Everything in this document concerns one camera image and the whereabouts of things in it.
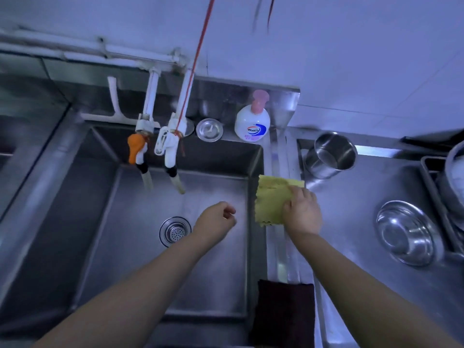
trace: dark cloth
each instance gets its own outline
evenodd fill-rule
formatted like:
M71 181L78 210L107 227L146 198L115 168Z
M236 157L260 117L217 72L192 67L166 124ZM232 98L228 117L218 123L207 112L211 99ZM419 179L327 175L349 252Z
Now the dark cloth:
M260 280L258 289L251 344L314 348L314 285Z

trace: metal tray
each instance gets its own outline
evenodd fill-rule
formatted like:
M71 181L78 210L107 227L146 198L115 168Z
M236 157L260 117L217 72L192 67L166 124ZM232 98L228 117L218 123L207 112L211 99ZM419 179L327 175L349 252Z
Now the metal tray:
M464 257L464 233L450 220L449 212L444 206L435 184L436 178L444 170L445 157L424 156L420 160L420 173L424 179L427 190L432 197L433 204L440 216L442 225L448 236L452 250Z

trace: metal drain cover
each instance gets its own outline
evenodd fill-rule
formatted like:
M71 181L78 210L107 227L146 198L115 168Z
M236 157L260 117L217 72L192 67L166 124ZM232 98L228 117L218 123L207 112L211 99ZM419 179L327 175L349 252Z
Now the metal drain cover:
M183 217L171 217L163 222L159 229L159 239L164 246L174 244L192 232L189 222Z

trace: bottle label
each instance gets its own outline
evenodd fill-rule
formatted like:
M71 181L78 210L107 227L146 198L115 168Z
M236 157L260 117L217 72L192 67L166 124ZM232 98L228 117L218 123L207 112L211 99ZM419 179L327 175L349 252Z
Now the bottle label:
M249 141L256 141L262 138L263 135L266 134L266 127L262 124L255 124L250 126L246 129L247 134L245 135L245 139Z

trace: person's right arm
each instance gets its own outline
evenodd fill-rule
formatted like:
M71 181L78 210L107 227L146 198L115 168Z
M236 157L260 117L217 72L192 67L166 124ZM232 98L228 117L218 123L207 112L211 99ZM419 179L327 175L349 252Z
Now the person's right arm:
M322 216L315 194L305 188L291 189L294 197L283 207L285 229L361 348L462 348L416 305L320 237Z

